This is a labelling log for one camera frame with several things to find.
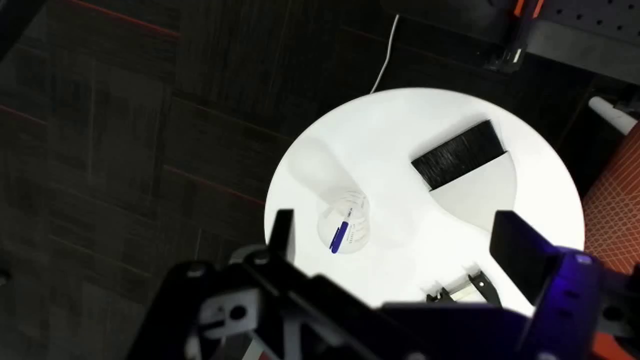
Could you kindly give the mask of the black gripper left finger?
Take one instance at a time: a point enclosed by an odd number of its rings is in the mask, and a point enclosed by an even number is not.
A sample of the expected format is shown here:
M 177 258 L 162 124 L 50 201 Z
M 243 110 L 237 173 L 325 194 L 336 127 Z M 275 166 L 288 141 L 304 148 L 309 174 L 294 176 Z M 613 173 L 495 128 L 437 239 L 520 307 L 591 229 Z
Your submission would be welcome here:
M 293 261 L 294 245 L 296 245 L 294 237 L 296 237 L 294 210 L 293 209 L 278 210 L 273 224 L 269 250 L 278 258 Z

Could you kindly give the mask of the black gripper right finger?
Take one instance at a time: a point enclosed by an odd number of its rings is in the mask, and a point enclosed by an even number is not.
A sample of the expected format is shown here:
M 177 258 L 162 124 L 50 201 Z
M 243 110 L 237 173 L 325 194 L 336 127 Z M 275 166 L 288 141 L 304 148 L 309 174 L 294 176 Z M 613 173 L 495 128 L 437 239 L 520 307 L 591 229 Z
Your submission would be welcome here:
M 550 245 L 516 213 L 495 215 L 490 256 L 536 309 L 563 305 L 563 271 L 569 252 Z

